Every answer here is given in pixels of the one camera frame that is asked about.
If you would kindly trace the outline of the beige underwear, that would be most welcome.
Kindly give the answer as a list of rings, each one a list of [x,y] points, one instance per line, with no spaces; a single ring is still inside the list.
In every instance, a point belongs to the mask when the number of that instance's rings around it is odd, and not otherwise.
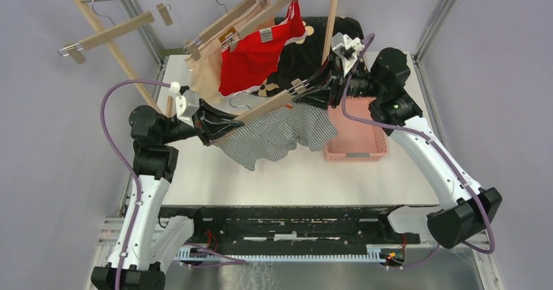
[[[222,69],[222,44],[223,36],[237,27],[244,24],[247,20],[257,15],[263,8],[271,3],[267,0],[264,7],[254,7],[244,16],[231,23],[231,25],[219,32],[216,37],[209,39],[205,44],[199,47],[201,57],[194,60],[191,56],[185,58],[185,62],[190,70],[191,78],[189,87],[192,91],[198,93],[199,97],[210,104],[222,102],[222,95],[219,93],[220,74]]]

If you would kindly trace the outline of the grey striped underwear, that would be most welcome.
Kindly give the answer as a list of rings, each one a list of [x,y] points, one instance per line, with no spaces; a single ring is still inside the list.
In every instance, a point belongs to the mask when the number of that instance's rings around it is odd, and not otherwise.
[[[258,160],[280,161],[298,146],[318,152],[337,136],[326,110],[288,104],[247,122],[217,147],[245,169],[255,171]]]

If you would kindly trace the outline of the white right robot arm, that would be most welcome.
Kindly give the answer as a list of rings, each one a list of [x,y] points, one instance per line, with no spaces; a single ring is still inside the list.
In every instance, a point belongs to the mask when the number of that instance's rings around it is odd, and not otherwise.
[[[370,118],[403,148],[431,185],[436,210],[400,207],[377,224],[384,242],[394,242],[403,233],[430,235],[441,247],[451,249],[470,245],[470,239],[486,233],[488,248],[495,249],[491,229],[502,202],[496,188],[483,188],[445,149],[436,137],[422,109],[406,91],[411,70],[408,56],[396,48],[384,48],[370,70],[355,79],[360,54],[337,51],[305,81],[306,92],[296,96],[298,103],[322,109],[343,108],[347,97],[368,97]]]

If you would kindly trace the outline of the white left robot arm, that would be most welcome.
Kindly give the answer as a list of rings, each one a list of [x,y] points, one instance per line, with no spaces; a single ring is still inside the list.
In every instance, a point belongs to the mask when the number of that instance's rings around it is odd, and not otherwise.
[[[128,123],[134,157],[123,163],[130,170],[133,189],[114,249],[106,264],[93,268],[91,283],[97,289],[163,289],[168,267],[182,245],[187,240],[198,242],[205,234],[202,221],[174,216],[154,236],[177,166],[179,151],[171,144],[199,138],[210,145],[243,123],[209,106],[202,106],[186,123],[148,105],[132,110]]]

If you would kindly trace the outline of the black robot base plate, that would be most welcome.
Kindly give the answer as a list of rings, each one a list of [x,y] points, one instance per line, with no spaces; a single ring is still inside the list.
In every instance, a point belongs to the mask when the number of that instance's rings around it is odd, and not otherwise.
[[[368,245],[411,246],[418,234],[400,234],[383,207],[163,207],[161,218],[187,216],[192,243],[224,255],[362,255]]]

